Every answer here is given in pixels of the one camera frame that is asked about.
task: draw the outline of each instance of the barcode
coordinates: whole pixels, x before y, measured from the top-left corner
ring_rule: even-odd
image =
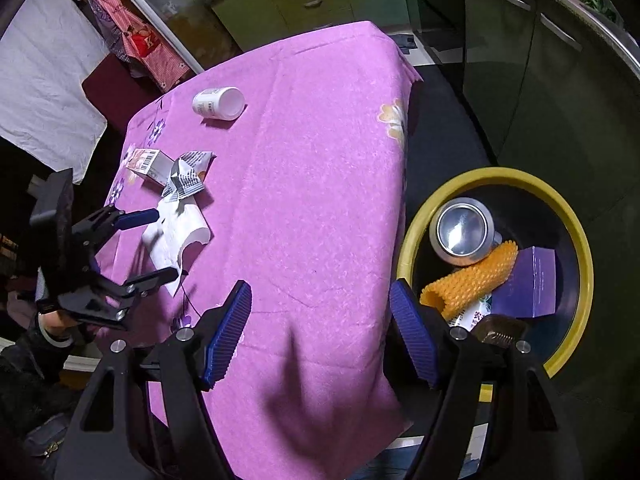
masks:
[[[151,167],[151,162],[154,160],[156,154],[154,152],[147,153],[145,160],[142,161],[140,165],[140,171],[147,171]]]

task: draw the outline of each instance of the snack wrapper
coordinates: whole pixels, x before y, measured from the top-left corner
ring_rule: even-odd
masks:
[[[461,326],[471,332],[471,329],[478,324],[478,321],[491,314],[491,304],[491,294],[473,301],[465,310],[449,321],[449,326]]]
[[[176,202],[202,191],[204,177],[214,158],[212,152],[187,152],[178,157],[172,165],[162,198],[166,202]]]

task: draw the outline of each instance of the small cardboard box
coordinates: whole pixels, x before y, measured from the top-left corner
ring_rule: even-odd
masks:
[[[160,150],[136,149],[127,168],[146,180],[166,186],[174,162]]]
[[[491,313],[539,317],[556,311],[556,252],[529,247],[518,252],[513,270],[492,292]]]

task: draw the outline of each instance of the white curtain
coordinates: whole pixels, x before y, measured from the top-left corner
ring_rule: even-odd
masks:
[[[0,136],[79,183],[107,125],[81,84],[107,54],[72,0],[26,0],[0,40]]]

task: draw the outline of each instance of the drawer handle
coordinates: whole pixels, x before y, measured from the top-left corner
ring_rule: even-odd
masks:
[[[312,0],[304,4],[305,9],[313,9],[315,7],[320,7],[322,5],[322,0]]]
[[[582,51],[582,45],[574,40],[571,36],[569,36],[564,30],[558,27],[554,22],[552,22],[548,17],[546,17],[542,12],[540,12],[540,22],[548,28],[552,33],[554,33],[558,38],[564,41],[567,45],[571,45],[578,52]]]
[[[521,9],[524,10],[531,10],[531,6],[526,3],[523,2],[522,0],[507,0],[510,4],[515,5],[516,7],[520,7]]]

